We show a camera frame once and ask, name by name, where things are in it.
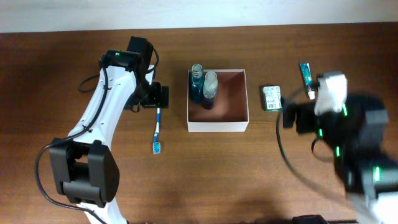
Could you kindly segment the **green white soap box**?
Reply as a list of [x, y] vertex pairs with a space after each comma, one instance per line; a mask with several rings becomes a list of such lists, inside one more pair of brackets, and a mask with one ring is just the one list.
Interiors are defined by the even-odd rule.
[[264, 86], [262, 94], [265, 111], [280, 111], [282, 109], [280, 86]]

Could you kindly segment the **blue Listerine mouthwash bottle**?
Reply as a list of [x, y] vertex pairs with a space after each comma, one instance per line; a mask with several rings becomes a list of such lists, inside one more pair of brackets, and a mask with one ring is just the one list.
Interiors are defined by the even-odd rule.
[[203, 100], [203, 84], [203, 67], [200, 64], [194, 64], [191, 74], [191, 94], [194, 103], [199, 104]]

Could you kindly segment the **green toothpaste tube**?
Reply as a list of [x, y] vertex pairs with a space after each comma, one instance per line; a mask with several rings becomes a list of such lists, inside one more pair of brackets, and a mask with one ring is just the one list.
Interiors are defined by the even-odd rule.
[[300, 67], [300, 71], [303, 76], [303, 82], [305, 85], [305, 89], [306, 89], [308, 98], [310, 100], [314, 100], [315, 99], [315, 90], [313, 87], [313, 80], [312, 80], [312, 75], [310, 72], [309, 63], [300, 63], [299, 67]]

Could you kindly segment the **clear foaming soap pump bottle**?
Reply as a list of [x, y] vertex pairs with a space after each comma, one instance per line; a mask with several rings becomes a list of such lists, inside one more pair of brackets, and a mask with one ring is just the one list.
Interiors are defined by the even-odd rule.
[[207, 72], [203, 85], [202, 106], [206, 110], [211, 110], [215, 104], [215, 98], [218, 91], [218, 77], [213, 71]]

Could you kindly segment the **blue white toothbrush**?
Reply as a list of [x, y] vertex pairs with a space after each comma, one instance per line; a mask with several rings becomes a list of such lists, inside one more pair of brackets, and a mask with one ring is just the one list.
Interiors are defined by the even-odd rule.
[[160, 133], [160, 108], [157, 108], [154, 141], [153, 141], [153, 145], [152, 145], [153, 154], [160, 154], [160, 152], [161, 152], [161, 145], [160, 145], [160, 142], [158, 142], [158, 140], [157, 140], [159, 133]]

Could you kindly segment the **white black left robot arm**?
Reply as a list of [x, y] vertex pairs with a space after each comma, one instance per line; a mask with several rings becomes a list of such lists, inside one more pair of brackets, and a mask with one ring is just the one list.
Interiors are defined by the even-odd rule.
[[123, 110], [139, 112], [169, 106], [169, 88], [155, 82], [157, 55], [143, 37], [130, 38], [126, 50], [108, 50], [99, 60], [98, 85], [76, 126], [68, 136], [55, 138], [37, 155], [49, 152], [55, 188], [69, 204], [44, 197], [53, 204], [86, 213], [91, 223], [127, 223], [116, 193], [120, 171], [111, 153], [114, 131]]

